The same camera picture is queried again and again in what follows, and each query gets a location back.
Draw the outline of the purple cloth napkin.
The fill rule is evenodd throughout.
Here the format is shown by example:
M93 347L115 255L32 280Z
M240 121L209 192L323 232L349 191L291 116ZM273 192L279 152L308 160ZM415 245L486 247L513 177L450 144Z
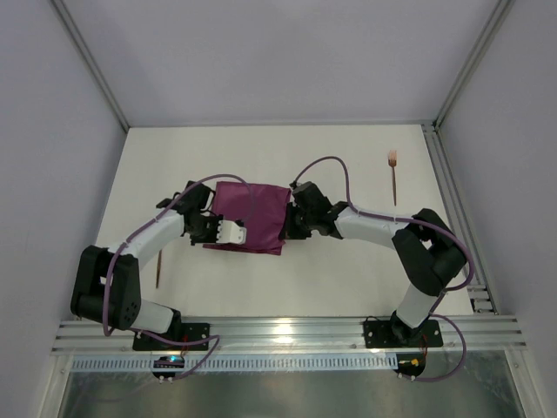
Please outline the purple cloth napkin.
M291 191L277 185L250 184L251 195L241 183L219 181L211 209L222 214L225 219L241 219L251 209L252 216L245 222L247 230L242 245L205 244L205 249L236 253L261 253L279 256L285 241L279 237L286 218L286 207L290 202Z

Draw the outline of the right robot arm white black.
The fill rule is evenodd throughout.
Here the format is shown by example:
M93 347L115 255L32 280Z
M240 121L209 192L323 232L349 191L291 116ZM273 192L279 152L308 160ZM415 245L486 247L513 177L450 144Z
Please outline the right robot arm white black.
M357 239L394 250L410 285L387 320L368 317L363 335L368 348L441 347L439 323L431 318L448 285L466 264L466 255L438 214L423 209L409 220L365 216L348 202L332 204L313 182L295 185L286 206L281 239L303 240L314 232Z

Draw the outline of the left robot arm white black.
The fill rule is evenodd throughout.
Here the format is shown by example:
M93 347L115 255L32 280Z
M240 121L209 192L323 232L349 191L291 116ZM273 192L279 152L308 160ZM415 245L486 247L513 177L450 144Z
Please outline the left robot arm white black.
M203 184L187 183L188 193L175 194L157 204L158 212L121 244L87 246L81 253L70 300L79 318L105 324L110 331L144 333L144 344L154 341L191 340L175 309L144 300L140 272L173 240L189 235L193 244L214 243L221 215L208 213L214 191Z

